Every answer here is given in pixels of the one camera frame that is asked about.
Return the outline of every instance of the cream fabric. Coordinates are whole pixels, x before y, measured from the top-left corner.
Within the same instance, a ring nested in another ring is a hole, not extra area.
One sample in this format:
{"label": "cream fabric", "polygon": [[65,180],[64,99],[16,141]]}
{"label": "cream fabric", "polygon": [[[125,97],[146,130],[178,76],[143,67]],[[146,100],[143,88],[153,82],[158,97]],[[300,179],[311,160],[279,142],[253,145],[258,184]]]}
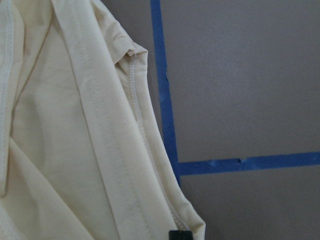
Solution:
{"label": "cream fabric", "polygon": [[204,239],[153,113],[147,50],[95,0],[0,2],[0,239]]}

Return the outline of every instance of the garment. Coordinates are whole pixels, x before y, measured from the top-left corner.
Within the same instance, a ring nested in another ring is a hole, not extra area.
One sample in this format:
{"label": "garment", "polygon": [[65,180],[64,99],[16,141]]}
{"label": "garment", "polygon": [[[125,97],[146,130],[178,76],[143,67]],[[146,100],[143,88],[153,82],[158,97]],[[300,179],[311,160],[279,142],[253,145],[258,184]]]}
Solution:
{"label": "garment", "polygon": [[147,50],[97,0],[0,2],[0,239],[204,239],[170,166]]}

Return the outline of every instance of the blue tape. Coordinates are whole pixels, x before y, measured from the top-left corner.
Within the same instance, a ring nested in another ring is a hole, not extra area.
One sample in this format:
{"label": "blue tape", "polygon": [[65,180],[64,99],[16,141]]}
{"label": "blue tape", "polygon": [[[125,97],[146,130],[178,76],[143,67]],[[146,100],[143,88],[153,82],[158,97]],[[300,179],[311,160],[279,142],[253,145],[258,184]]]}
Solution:
{"label": "blue tape", "polygon": [[320,152],[180,162],[179,170],[181,175],[200,175],[311,165],[320,165]]}
{"label": "blue tape", "polygon": [[150,5],[154,40],[154,53],[160,98],[163,143],[166,153],[168,154],[175,178],[180,185],[176,134],[170,98],[169,81],[167,79],[167,59],[160,0],[150,0]]}

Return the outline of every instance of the gray surface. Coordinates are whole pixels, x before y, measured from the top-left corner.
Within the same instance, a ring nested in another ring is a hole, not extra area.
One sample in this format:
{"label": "gray surface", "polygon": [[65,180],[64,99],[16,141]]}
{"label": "gray surface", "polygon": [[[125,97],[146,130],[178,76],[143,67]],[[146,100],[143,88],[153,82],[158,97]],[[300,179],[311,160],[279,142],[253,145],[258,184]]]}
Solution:
{"label": "gray surface", "polygon": [[320,166],[183,176],[206,240],[319,240]]}
{"label": "gray surface", "polygon": [[150,2],[145,0],[102,0],[102,2],[132,40],[148,50],[148,87],[154,114],[159,129],[162,129]]}
{"label": "gray surface", "polygon": [[180,162],[320,151],[320,1],[161,7]]}

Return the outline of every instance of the blue painter's tape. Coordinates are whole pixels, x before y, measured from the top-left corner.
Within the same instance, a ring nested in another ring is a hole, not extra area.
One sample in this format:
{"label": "blue painter's tape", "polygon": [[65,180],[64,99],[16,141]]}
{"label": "blue painter's tape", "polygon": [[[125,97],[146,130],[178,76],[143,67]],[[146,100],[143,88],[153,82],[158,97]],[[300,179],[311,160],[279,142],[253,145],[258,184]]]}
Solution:
{"label": "blue painter's tape", "polygon": [[176,180],[180,185],[178,154],[174,118],[170,98],[170,88],[167,79],[167,59],[162,25],[160,0],[150,0],[153,28],[155,62],[159,87],[163,143],[170,159]]}
{"label": "blue painter's tape", "polygon": [[180,162],[179,170],[181,175],[200,175],[311,165],[320,165],[320,152]]}

